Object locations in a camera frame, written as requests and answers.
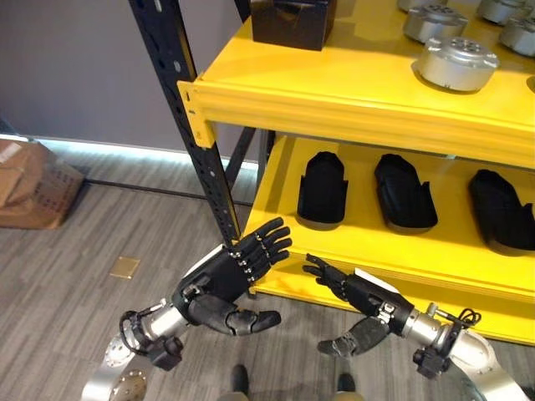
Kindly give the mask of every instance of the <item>black cable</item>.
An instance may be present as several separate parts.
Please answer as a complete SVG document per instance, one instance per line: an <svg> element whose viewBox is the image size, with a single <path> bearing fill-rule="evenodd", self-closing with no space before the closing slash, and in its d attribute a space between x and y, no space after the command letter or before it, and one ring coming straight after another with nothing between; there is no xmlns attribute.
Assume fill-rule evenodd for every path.
<svg viewBox="0 0 535 401"><path fill-rule="evenodd" d="M135 312L135 311L127 311L122 314L119 320L120 339L123 340L123 344L125 345L125 347L127 347L132 353L145 357L149 353L146 352L146 350L144 350L143 348L137 349L137 348L132 347L130 343L128 342L128 340L126 339L126 334L125 334L125 322L129 321L130 326L131 326L132 325L131 318L135 317L136 319L138 319L139 317L137 315L138 315L138 312Z"/></svg>
<svg viewBox="0 0 535 401"><path fill-rule="evenodd" d="M464 327L472 327L481 321L482 315L469 307L465 307L459 314L458 319Z"/></svg>

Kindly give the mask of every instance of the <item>person's foot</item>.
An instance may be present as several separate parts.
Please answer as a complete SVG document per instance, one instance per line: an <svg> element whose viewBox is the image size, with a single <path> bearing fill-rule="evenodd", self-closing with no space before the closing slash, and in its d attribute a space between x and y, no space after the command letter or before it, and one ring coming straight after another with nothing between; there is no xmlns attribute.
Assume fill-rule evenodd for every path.
<svg viewBox="0 0 535 401"><path fill-rule="evenodd" d="M243 365L236 365L231 373L232 391L239 391L247 395L249 393L249 376Z"/></svg>
<svg viewBox="0 0 535 401"><path fill-rule="evenodd" d="M354 393L355 390L353 377L349 373L342 373L338 376L337 391Z"/></svg>

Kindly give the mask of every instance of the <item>yellow metal shelving unit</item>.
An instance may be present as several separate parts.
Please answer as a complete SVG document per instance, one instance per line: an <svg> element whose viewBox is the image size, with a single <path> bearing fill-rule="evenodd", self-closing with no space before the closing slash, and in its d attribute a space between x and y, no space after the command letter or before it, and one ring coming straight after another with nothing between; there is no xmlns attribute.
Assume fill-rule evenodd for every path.
<svg viewBox="0 0 535 401"><path fill-rule="evenodd" d="M253 42L248 20L200 78L179 83L196 142L211 146L220 121L535 168L535 63L497 42L477 3L449 3L501 61L476 94L421 82L422 45L403 35L395 0L339 0L321 52Z"/></svg>
<svg viewBox="0 0 535 401"><path fill-rule="evenodd" d="M259 291L347 307L302 274L303 254L310 251L346 271L362 266L420 308L436 301L452 311L480 309L478 329L488 336L535 343L535 259L488 250L466 191L469 179L487 167L510 180L522 201L535 201L535 63L497 42L500 27L474 16L477 3L449 2L470 19L465 36L501 60L477 93L453 94L417 76L422 45L404 37L405 14L395 0L339 0L321 52L255 43L249 20L203 75L178 83L200 146L216 140L212 121L315 138L279 139L268 162L246 232L281 215L294 246ZM440 219L428 233L400 236L385 228L375 199L373 169L387 150L347 142L480 161L392 150L431 182ZM320 150L338 153L349 179L346 218L334 231L311 231L295 221L298 177Z"/></svg>
<svg viewBox="0 0 535 401"><path fill-rule="evenodd" d="M309 229L296 220L299 183L308 161L319 151L338 155L349 181L346 214L331 231ZM347 307L301 268L307 252L350 272L355 266L392 283L418 308L430 301L452 311L473 307L483 313L483 334L535 343L535 256L499 255L485 246L471 213L468 183L481 168L474 161L394 151L431 182L439 224L403 236L390 231L380 213L374 169L381 148L323 140L281 137L273 147L246 233L282 216L292 231L290 260L276 265L256 289L275 295ZM513 168L492 169L511 182L522 201L535 201L535 174Z"/></svg>

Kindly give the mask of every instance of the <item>gray wall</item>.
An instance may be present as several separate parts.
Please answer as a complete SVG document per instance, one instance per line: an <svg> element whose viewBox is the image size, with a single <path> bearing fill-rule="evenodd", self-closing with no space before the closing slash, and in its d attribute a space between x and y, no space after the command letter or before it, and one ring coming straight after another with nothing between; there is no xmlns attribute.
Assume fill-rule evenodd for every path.
<svg viewBox="0 0 535 401"><path fill-rule="evenodd" d="M202 71L239 28L237 10L180 4ZM24 135L184 149L126 0L2 0L0 114ZM240 129L218 131L230 155Z"/></svg>

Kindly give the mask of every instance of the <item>black metal post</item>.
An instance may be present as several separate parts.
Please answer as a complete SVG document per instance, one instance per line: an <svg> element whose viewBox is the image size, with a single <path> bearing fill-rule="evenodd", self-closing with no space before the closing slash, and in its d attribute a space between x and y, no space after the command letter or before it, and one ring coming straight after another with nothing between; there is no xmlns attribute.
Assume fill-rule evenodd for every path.
<svg viewBox="0 0 535 401"><path fill-rule="evenodd" d="M254 128L245 127L240 135L240 138L237 140L236 147L232 152L231 159L228 162L228 166L225 169L225 175L227 176L228 186L232 188L236 177L240 172L242 167L243 160L251 144L252 137L254 136Z"/></svg>
<svg viewBox="0 0 535 401"><path fill-rule="evenodd" d="M167 103L195 166L211 211L230 244L240 236L234 203L217 145L210 149L195 144L176 82L196 78L190 45L180 6L176 0L129 0Z"/></svg>
<svg viewBox="0 0 535 401"><path fill-rule="evenodd" d="M243 23L251 15L251 8L249 7L249 1L250 0L234 0L237 11L240 14L240 18L242 19Z"/></svg>

